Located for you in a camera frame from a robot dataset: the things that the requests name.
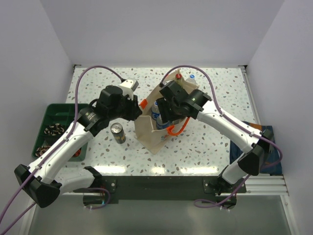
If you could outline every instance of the green plastic bin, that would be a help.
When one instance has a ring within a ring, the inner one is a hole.
[[[78,111],[87,107],[88,104],[78,104]],[[59,123],[68,129],[69,125],[74,121],[75,116],[75,105],[74,104],[50,104],[43,118],[43,121],[40,126],[40,130],[33,148],[32,156],[37,159],[38,157],[35,155],[36,151],[39,147],[47,145],[45,142],[45,133],[44,130],[51,124]],[[77,157],[70,158],[69,162],[81,162],[86,157],[87,145],[82,146],[81,153]]]

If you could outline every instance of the white wall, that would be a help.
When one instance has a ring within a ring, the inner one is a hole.
[[[283,0],[41,0],[75,64],[246,65]]]
[[[64,102],[71,62],[39,0],[0,2],[0,210],[18,188],[14,169],[27,165],[47,104]],[[25,209],[17,198],[0,232]],[[18,234],[19,224],[8,234]]]
[[[286,0],[248,65],[263,124],[274,126],[302,235],[313,234],[313,1]]]

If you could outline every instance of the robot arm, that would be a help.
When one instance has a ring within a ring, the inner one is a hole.
[[[124,81],[119,86],[107,86],[101,91],[95,107],[89,105],[80,111],[75,129],[69,138],[67,138],[68,131],[74,122],[40,158],[29,166],[19,165],[15,169],[20,185],[35,169],[38,169],[23,189],[40,207],[50,205],[60,193],[88,188],[93,183],[96,173],[88,167],[66,177],[55,177],[71,156],[101,130],[108,127],[111,120],[116,118],[135,120],[142,114],[137,96],[133,94],[137,86],[138,82],[132,79]],[[42,159],[62,140],[66,142],[55,150],[41,167],[38,167]]]
[[[157,103],[163,121],[192,117],[214,127],[222,135],[230,138],[244,152],[241,157],[222,171],[214,187],[219,190],[230,188],[247,174],[259,174],[261,166],[270,153],[270,145],[230,123],[224,114],[243,128],[249,129],[252,133],[268,140],[273,139],[271,131],[260,132],[260,130],[247,126],[224,110],[222,110],[223,114],[221,115],[210,96],[200,90],[193,90],[188,94],[175,81],[163,86],[160,93],[163,98],[158,99]]]

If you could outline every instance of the bottle cap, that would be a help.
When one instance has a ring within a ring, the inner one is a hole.
[[[176,77],[176,79],[180,80],[182,76],[180,73],[177,73],[175,77]]]

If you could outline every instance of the speckled tabletop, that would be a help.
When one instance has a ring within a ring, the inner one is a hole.
[[[135,94],[141,102],[158,85],[170,68],[114,68],[123,78],[135,78]],[[67,103],[74,102],[77,79],[84,68],[76,67]],[[240,69],[203,69],[212,79],[219,105],[240,120],[254,122],[252,108]],[[211,94],[208,81],[193,69],[181,69],[185,78],[195,75],[200,90]],[[80,83],[78,101],[90,103],[109,84],[119,79],[104,69],[93,69]],[[184,132],[172,138],[155,155],[134,137],[134,123],[117,119],[123,125],[127,140],[118,144],[109,129],[100,132],[88,144],[83,162],[68,162],[60,175],[91,165],[106,175],[218,175],[229,163],[229,142],[212,127],[190,120]]]

